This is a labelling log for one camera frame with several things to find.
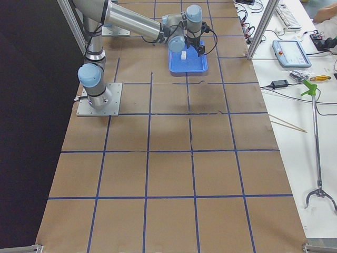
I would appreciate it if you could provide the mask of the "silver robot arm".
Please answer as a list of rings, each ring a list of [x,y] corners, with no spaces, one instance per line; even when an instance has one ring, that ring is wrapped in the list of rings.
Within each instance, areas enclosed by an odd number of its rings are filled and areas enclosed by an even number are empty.
[[[87,104],[92,109],[103,109],[113,99],[113,92],[103,81],[106,61],[103,27],[115,25],[129,30],[143,36],[148,43],[168,45],[174,53],[190,46],[194,47],[198,55],[205,52],[200,42],[204,31],[202,9],[198,5],[190,5],[179,14],[163,16],[161,22],[157,22],[112,1],[73,1],[73,4],[82,13],[87,42],[84,64],[77,75],[87,93]]]

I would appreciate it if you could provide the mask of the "person's hand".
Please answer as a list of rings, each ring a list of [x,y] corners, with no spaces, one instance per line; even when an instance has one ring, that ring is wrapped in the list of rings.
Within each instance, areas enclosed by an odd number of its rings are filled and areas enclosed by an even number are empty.
[[[334,7],[324,7],[318,10],[313,18],[315,23],[322,23],[323,21],[329,20],[336,15],[336,6]]]

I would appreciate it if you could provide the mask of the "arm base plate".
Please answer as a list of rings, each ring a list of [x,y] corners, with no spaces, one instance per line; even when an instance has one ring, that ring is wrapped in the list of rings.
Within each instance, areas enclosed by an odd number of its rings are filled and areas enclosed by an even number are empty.
[[[97,97],[88,96],[82,89],[77,107],[77,116],[118,116],[120,110],[123,83],[106,83],[105,92]]]
[[[130,31],[120,28],[115,25],[103,26],[102,27],[102,36],[110,37],[128,37],[130,36]]]

